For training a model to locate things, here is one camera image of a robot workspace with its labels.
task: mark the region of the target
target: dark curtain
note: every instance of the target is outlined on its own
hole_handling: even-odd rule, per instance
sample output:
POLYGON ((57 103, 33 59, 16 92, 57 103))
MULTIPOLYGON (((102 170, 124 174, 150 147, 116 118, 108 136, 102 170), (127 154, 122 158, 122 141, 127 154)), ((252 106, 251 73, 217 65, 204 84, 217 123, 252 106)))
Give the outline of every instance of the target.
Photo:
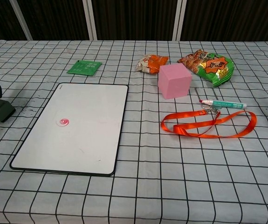
POLYGON ((188 0, 182 41, 268 41, 268 0, 188 0))
POLYGON ((8 0, 0 0, 0 39, 26 40, 24 32, 8 0))
POLYGON ((88 40, 82 0, 18 0, 34 40, 88 40))
POLYGON ((92 0, 99 40, 171 40, 177 0, 92 0))

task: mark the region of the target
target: lanyard strap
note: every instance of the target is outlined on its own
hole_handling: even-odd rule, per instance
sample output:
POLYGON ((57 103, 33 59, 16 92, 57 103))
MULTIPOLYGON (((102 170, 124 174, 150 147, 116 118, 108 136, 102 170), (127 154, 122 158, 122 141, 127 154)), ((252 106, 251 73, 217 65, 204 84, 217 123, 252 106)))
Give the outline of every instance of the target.
POLYGON ((164 123, 165 120, 202 116, 202 115, 207 115, 207 112, 205 110, 201 110, 201 111, 189 111, 189 112, 171 113, 171 114, 167 115, 166 117, 164 117, 164 119, 161 122, 161 128, 166 132, 172 132, 172 133, 185 135, 185 136, 190 136, 190 137, 199 137, 199 138, 208 138, 208 139, 213 139, 213 138, 239 138, 239 137, 242 137, 242 136, 244 136, 246 134, 249 134, 255 128, 256 123, 257 123, 256 115, 253 112, 250 112, 250 111, 238 111, 238 112, 230 114, 230 115, 228 115, 226 117, 218 119, 220 114, 221 113, 218 112, 214 120, 174 125, 173 126, 173 131, 171 131, 165 125, 165 123, 164 123), (249 113, 251 115, 251 120, 250 120, 249 124, 247 125, 247 127, 243 131, 241 131, 240 133, 237 133, 235 135, 230 135, 230 136, 205 134, 214 125, 224 123, 224 122, 232 119, 236 115, 238 115, 240 113, 244 113, 244 112, 247 112, 247 113, 249 113), (205 127, 205 126, 210 126, 210 127, 205 132, 203 132, 201 134, 189 133, 189 132, 186 131, 188 129, 198 128, 198 127, 205 127))

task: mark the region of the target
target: metal clip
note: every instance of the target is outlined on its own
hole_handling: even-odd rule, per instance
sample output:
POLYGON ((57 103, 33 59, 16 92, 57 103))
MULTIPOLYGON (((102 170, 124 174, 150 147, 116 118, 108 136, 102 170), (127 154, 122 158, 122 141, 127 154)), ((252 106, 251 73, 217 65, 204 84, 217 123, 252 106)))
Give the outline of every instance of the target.
POLYGON ((206 105, 206 104, 201 104, 201 107, 203 110, 205 111, 211 111, 215 114, 220 112, 220 109, 222 109, 222 107, 214 107, 214 106, 210 106, 210 105, 206 105))

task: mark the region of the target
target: marker pen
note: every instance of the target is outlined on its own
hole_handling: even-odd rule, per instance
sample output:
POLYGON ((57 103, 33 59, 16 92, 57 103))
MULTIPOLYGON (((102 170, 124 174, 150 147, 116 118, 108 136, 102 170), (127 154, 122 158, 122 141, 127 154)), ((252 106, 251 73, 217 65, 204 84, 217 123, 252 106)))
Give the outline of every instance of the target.
POLYGON ((227 107, 227 108, 235 108, 235 109, 246 109, 247 105, 243 103, 235 103, 235 102, 226 102, 226 101, 218 101, 218 100, 199 100, 200 103, 216 106, 216 107, 227 107))

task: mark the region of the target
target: whiteboard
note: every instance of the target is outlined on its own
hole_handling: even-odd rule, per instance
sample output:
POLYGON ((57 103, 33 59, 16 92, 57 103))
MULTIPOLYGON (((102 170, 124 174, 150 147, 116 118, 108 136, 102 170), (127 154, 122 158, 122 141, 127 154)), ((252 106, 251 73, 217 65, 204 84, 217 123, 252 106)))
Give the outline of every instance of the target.
POLYGON ((59 84, 10 167, 113 174, 127 92, 126 85, 59 84))

